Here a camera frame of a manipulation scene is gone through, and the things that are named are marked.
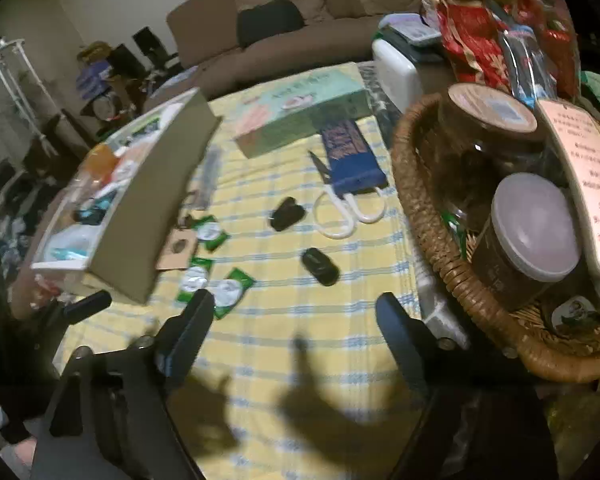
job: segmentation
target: scissors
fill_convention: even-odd
[[[336,195],[333,190],[333,186],[331,186],[331,172],[329,171],[329,168],[327,168],[313,152],[309,152],[309,156],[314,163],[315,169],[318,170],[318,173],[320,173],[320,177],[324,182],[324,189],[320,195],[318,195],[318,198],[315,199],[314,207],[312,208],[314,224],[320,234],[326,236],[327,238],[331,238],[332,240],[342,240],[343,238],[350,237],[353,234],[353,231],[356,230],[356,220],[361,221],[363,224],[374,224],[384,216],[384,212],[386,211],[386,198],[382,195],[382,191],[380,191],[379,188],[375,187],[374,190],[382,199],[382,209],[375,215],[365,215],[362,211],[360,211],[358,203],[351,193],[345,193],[342,196],[342,199]],[[318,223],[316,210],[318,208],[318,202],[320,202],[324,195],[329,197],[331,203],[333,203],[338,212],[342,215],[342,218],[346,223],[343,231],[337,233],[328,232]]]

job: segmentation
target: couch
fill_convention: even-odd
[[[194,86],[208,100],[317,66],[371,58],[382,15],[417,11],[419,0],[291,0],[304,18],[299,30],[238,45],[238,14],[271,0],[187,0],[167,16],[186,79],[160,89],[144,111]]]

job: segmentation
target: pink card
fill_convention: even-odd
[[[537,106],[554,128],[572,167],[600,266],[600,133],[592,117],[580,108],[545,100],[539,100]]]

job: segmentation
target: brown paper tag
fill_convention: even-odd
[[[197,246],[198,237],[195,231],[174,229],[167,237],[155,268],[157,270],[187,269]]]

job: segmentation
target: table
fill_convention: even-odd
[[[362,80],[355,64],[345,70]],[[422,405],[399,375],[375,321],[375,300],[386,291],[420,317],[389,154],[375,118],[359,120],[390,183],[388,212],[377,224],[359,225],[346,240],[319,235],[309,217],[275,233],[266,218],[285,196],[310,208],[322,187],[307,150],[326,157],[320,137],[313,136],[244,158],[230,141],[232,109],[263,86],[211,103],[224,121],[212,139],[222,148],[222,171],[209,212],[232,237],[211,255],[198,251],[215,262],[212,282],[232,267],[258,281],[234,311],[214,322],[187,383],[170,397],[170,413],[210,479],[384,478]],[[327,224],[336,218],[327,206],[324,214]],[[336,285],[319,285],[301,267],[299,256],[311,246],[340,267]],[[182,309],[174,302],[181,275],[162,273],[148,306],[117,303],[71,327],[56,367],[61,370],[77,346],[111,351],[155,333]]]
[[[402,114],[382,90],[378,82],[376,67],[373,61],[358,63],[358,70],[365,83],[369,95],[371,110],[378,122],[382,141],[388,150],[393,143],[394,128]],[[469,334],[460,323],[458,316],[452,312],[450,305],[462,310],[460,304],[448,293],[445,284],[433,271],[431,265],[420,251],[416,240],[407,231],[409,242],[413,248],[413,267],[416,273],[416,285],[422,319],[437,338],[448,337],[467,349],[470,344]]]

